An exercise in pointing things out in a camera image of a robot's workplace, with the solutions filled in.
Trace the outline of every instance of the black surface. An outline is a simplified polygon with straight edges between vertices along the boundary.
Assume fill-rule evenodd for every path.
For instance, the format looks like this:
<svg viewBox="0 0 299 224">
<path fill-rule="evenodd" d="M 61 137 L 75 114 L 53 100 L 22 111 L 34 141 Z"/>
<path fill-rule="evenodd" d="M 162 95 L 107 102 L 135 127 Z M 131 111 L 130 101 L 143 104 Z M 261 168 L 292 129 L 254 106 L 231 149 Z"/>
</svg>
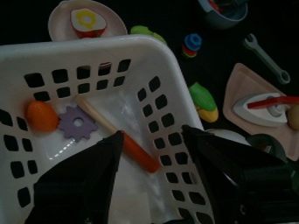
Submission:
<svg viewBox="0 0 299 224">
<path fill-rule="evenodd" d="M 0 45 L 51 41 L 49 18 L 61 0 L 5 0 L 0 8 Z M 288 95 L 299 95 L 297 84 L 299 50 L 298 0 L 252 0 L 248 3 L 246 19 L 233 28 L 214 31 L 203 23 L 197 0 L 103 0 L 122 17 L 130 30 L 134 25 L 145 25 L 159 33 L 173 49 L 187 84 L 198 81 L 211 92 L 219 112 L 222 111 L 226 85 L 238 62 L 249 66 Z M 198 32 L 202 48 L 193 61 L 182 58 L 183 38 Z M 292 83 L 280 84 L 258 56 L 242 45 L 242 39 L 257 35 L 277 64 L 290 73 Z M 215 123 L 203 121 L 206 129 L 229 129 L 248 133 L 231 123 L 222 113 Z"/>
</svg>

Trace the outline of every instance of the wooden toy stick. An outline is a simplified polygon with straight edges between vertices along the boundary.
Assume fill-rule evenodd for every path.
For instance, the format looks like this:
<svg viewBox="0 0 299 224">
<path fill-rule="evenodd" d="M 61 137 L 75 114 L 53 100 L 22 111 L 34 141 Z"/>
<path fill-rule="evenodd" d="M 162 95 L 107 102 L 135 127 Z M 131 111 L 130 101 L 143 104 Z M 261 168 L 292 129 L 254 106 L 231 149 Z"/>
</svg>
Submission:
<svg viewBox="0 0 299 224">
<path fill-rule="evenodd" d="M 118 132 L 118 128 L 115 125 L 107 120 L 107 118 L 98 112 L 98 110 L 90 105 L 86 99 L 78 95 L 75 97 L 75 102 L 79 104 L 81 108 L 86 111 L 86 113 L 93 117 L 93 119 L 98 122 L 98 124 L 103 125 L 111 134 Z M 139 146 L 133 137 L 123 131 L 125 133 L 125 152 L 126 154 L 141 164 L 141 166 L 149 172 L 157 172 L 161 168 L 159 162 L 150 156 L 146 150 Z"/>
</svg>

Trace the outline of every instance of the toy iron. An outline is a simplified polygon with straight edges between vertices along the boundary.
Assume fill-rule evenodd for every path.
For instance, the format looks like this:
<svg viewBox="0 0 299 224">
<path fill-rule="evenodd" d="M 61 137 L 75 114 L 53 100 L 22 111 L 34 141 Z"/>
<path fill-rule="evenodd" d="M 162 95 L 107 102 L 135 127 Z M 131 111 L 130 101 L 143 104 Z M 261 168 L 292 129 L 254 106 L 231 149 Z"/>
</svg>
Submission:
<svg viewBox="0 0 299 224">
<path fill-rule="evenodd" d="M 281 97 L 280 93 L 250 95 L 235 103 L 233 111 L 241 118 L 254 124 L 280 127 L 288 123 L 286 106 L 284 104 L 269 105 L 269 107 L 264 108 L 252 108 L 249 106 L 253 102 L 261 102 L 277 97 Z"/>
</svg>

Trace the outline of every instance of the toy bowl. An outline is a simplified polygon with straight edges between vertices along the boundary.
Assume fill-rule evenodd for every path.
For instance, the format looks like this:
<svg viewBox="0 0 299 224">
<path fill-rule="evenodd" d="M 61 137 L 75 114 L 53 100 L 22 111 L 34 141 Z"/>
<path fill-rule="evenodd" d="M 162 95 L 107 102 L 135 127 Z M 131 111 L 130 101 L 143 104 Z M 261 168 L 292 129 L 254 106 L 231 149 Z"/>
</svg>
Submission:
<svg viewBox="0 0 299 224">
<path fill-rule="evenodd" d="M 91 0 L 70 0 L 61 2 L 50 16 L 49 30 L 53 41 L 79 39 L 71 25 L 71 12 L 82 8 L 95 11 L 107 20 L 107 29 L 101 37 L 127 35 L 122 18 L 105 4 Z"/>
<path fill-rule="evenodd" d="M 235 26 L 249 14 L 249 5 L 244 3 L 230 14 L 219 13 L 209 0 L 199 0 L 205 23 L 211 29 L 225 30 Z"/>
</svg>

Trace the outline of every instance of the basket hole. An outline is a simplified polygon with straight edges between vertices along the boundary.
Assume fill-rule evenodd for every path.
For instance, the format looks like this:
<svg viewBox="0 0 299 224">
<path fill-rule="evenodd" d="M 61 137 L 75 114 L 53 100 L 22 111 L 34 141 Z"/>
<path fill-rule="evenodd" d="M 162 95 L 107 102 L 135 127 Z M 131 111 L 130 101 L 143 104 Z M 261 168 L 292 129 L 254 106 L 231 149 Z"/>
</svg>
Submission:
<svg viewBox="0 0 299 224">
<path fill-rule="evenodd" d="M 11 170 L 13 170 L 14 177 L 17 179 L 19 179 L 25 176 L 25 165 L 22 162 L 13 162 Z"/>
<path fill-rule="evenodd" d="M 206 199 L 198 192 L 190 192 L 190 198 L 194 204 L 206 205 Z"/>
<path fill-rule="evenodd" d="M 50 94 L 46 91 L 35 93 L 34 98 L 37 101 L 42 101 L 42 102 L 47 102 L 51 99 Z"/>
<path fill-rule="evenodd" d="M 163 165 L 173 165 L 173 160 L 171 160 L 170 156 L 167 156 L 167 155 L 161 156 L 161 160 L 162 160 Z"/>
<path fill-rule="evenodd" d="M 149 117 L 154 113 L 153 106 L 147 104 L 143 108 L 143 111 L 145 111 L 145 116 Z"/>
<path fill-rule="evenodd" d="M 34 161 L 34 160 L 30 160 L 30 161 L 27 162 L 27 165 L 29 165 L 30 173 L 31 173 L 31 174 L 38 173 L 38 165 L 37 165 L 35 161 Z"/>
<path fill-rule="evenodd" d="M 71 89 L 69 87 L 61 87 L 58 88 L 58 96 L 59 98 L 66 98 L 71 96 Z"/>
<path fill-rule="evenodd" d="M 170 113 L 162 118 L 163 126 L 167 128 L 174 125 L 174 115 Z"/>
<path fill-rule="evenodd" d="M 27 187 L 18 191 L 18 199 L 22 207 L 26 207 L 31 204 L 33 198 L 30 189 Z"/>
<path fill-rule="evenodd" d="M 161 79 L 158 76 L 155 76 L 149 83 L 151 92 L 154 92 L 161 86 L 162 86 Z"/>
<path fill-rule="evenodd" d="M 25 76 L 30 88 L 39 88 L 45 86 L 43 76 L 41 73 L 29 73 Z"/>
<path fill-rule="evenodd" d="M 51 72 L 55 83 L 63 83 L 70 80 L 67 69 L 58 69 Z"/>
<path fill-rule="evenodd" d="M 79 94 L 86 94 L 90 91 L 90 84 L 83 83 L 79 84 Z"/>
<path fill-rule="evenodd" d="M 181 208 L 181 207 L 178 207 L 178 211 L 179 211 L 181 216 L 182 216 L 185 219 L 187 219 L 187 218 L 191 217 L 191 213 L 190 213 L 190 211 L 189 211 L 186 208 Z"/>
<path fill-rule="evenodd" d="M 182 179 L 186 184 L 193 185 L 197 184 L 197 179 L 194 177 L 194 174 L 191 172 L 183 172 L 182 173 Z"/>
<path fill-rule="evenodd" d="M 2 109 L 0 109 L 0 120 L 2 120 L 2 124 L 11 126 L 11 127 L 14 126 L 14 119 L 13 119 L 10 113 Z"/>
<path fill-rule="evenodd" d="M 142 101 L 146 98 L 146 89 L 142 88 L 138 92 L 138 100 Z"/>
<path fill-rule="evenodd" d="M 22 117 L 17 117 L 18 125 L 22 130 L 29 130 L 26 120 Z"/>
<path fill-rule="evenodd" d="M 130 68 L 130 64 L 131 64 L 131 59 L 123 59 L 123 60 L 119 62 L 119 64 L 118 64 L 118 69 L 117 69 L 117 71 L 118 71 L 119 73 L 126 72 L 126 71 L 129 70 L 129 68 Z"/>
<path fill-rule="evenodd" d="M 163 95 L 161 95 L 157 99 L 155 99 L 155 106 L 158 109 L 162 109 L 163 107 L 167 106 L 167 98 Z"/>
<path fill-rule="evenodd" d="M 179 165 L 187 165 L 189 164 L 189 155 L 186 152 L 175 153 L 175 160 Z"/>
<path fill-rule="evenodd" d="M 155 133 L 159 130 L 159 124 L 157 121 L 149 123 L 149 129 L 153 133 Z"/>
<path fill-rule="evenodd" d="M 27 138 L 23 139 L 23 148 L 26 151 L 34 151 L 33 141 Z"/>
<path fill-rule="evenodd" d="M 183 196 L 183 192 L 178 191 L 178 190 L 173 190 L 173 196 L 177 200 L 179 201 L 185 201 L 185 196 Z"/>
<path fill-rule="evenodd" d="M 165 148 L 165 140 L 159 137 L 154 140 L 154 145 L 158 150 Z"/>
<path fill-rule="evenodd" d="M 109 75 L 111 71 L 111 63 L 102 63 L 98 67 L 98 76 Z"/>
<path fill-rule="evenodd" d="M 109 87 L 109 81 L 107 80 L 101 80 L 98 82 L 98 90 L 106 89 Z"/>
<path fill-rule="evenodd" d="M 181 134 L 178 132 L 175 132 L 171 135 L 169 135 L 169 141 L 173 146 L 182 144 L 183 139 L 182 139 Z"/>
<path fill-rule="evenodd" d="M 178 176 L 174 172 L 167 172 L 166 177 L 167 177 L 167 180 L 169 180 L 170 183 L 174 183 L 174 184 L 179 183 Z"/>
<path fill-rule="evenodd" d="M 205 224 L 214 224 L 214 221 L 211 219 L 211 217 L 206 214 L 206 213 L 197 213 L 197 218 L 199 220 L 201 223 Z"/>
<path fill-rule="evenodd" d="M 5 135 L 5 146 L 10 151 L 19 151 L 19 145 L 15 136 Z"/>
<path fill-rule="evenodd" d="M 90 77 L 90 66 L 78 67 L 78 79 L 85 80 Z"/>
<path fill-rule="evenodd" d="M 126 76 L 117 77 L 114 87 L 119 87 L 125 84 Z"/>
</svg>

